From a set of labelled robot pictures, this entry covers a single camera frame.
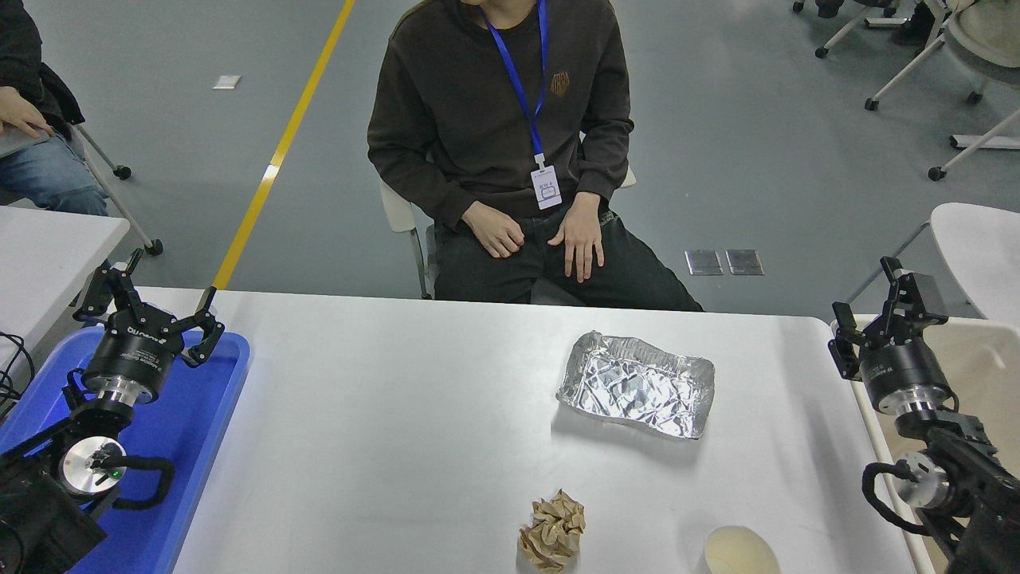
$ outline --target id badge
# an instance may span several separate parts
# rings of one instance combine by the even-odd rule
[[[534,198],[539,200],[540,209],[547,209],[563,202],[554,165],[531,171],[531,184],[534,186]]]

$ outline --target hand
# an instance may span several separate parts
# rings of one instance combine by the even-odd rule
[[[21,97],[17,90],[10,86],[0,86],[0,134],[3,133],[3,121],[14,125],[33,138],[39,138],[39,133],[33,128],[41,127],[53,136],[53,127],[46,122],[43,114],[36,106]]]
[[[509,257],[524,244],[524,232],[517,221],[480,201],[471,203],[461,219],[471,227],[486,251],[497,259]]]
[[[553,247],[566,243],[563,271],[566,276],[570,276],[576,266],[577,282],[592,278],[593,262],[597,262],[599,266],[606,264],[606,257],[602,252],[602,226],[599,225],[601,201],[602,197],[596,193],[577,192],[573,205],[560,223],[560,230],[549,240]]]

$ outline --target yellow floor line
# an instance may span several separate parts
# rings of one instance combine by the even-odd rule
[[[255,197],[252,198],[251,204],[248,205],[245,218],[241,220],[241,225],[234,236],[231,248],[226,250],[226,256],[223,257],[223,262],[220,263],[216,277],[212,281],[217,290],[226,290],[226,285],[231,281],[231,275],[234,274],[234,269],[238,266],[238,260],[241,258],[241,253],[245,250],[245,244],[248,243],[252,228],[255,227],[255,221],[258,220],[259,213],[262,212],[262,206],[265,205],[265,200],[269,197],[269,190],[272,189],[272,184],[276,180],[276,173],[279,172],[279,166],[284,164],[284,158],[287,157],[287,152],[291,149],[294,136],[298,133],[298,127],[301,126],[301,121],[305,117],[305,111],[308,110],[308,104],[311,102],[312,96],[315,95],[315,89],[318,87],[319,80],[322,79],[322,72],[325,71],[326,64],[329,63],[329,56],[333,55],[333,50],[337,47],[337,41],[340,40],[340,33],[344,31],[344,24],[347,23],[347,17],[351,14],[353,7],[354,0],[346,0],[344,2],[344,8],[340,11],[340,15],[337,16],[337,23],[334,24],[333,32],[329,33],[329,38],[325,41],[325,45],[322,46],[318,61],[315,62],[315,68],[312,69],[312,74],[308,77],[308,83],[305,84],[305,90],[301,94],[301,99],[298,100],[298,105],[295,106],[294,113],[291,114],[291,120],[288,121],[287,128],[284,129],[284,135],[279,138],[279,143],[276,144],[276,151],[273,152],[272,159],[265,168],[262,181],[259,182],[258,189],[255,191]]]

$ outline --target aluminum foil tray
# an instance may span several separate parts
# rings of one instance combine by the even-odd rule
[[[701,438],[715,396],[715,366],[632,337],[592,331],[574,344],[556,398],[616,423]]]

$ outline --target paper cup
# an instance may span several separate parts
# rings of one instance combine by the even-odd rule
[[[768,542],[744,526],[713,530],[705,540],[705,562],[712,574],[781,574]]]

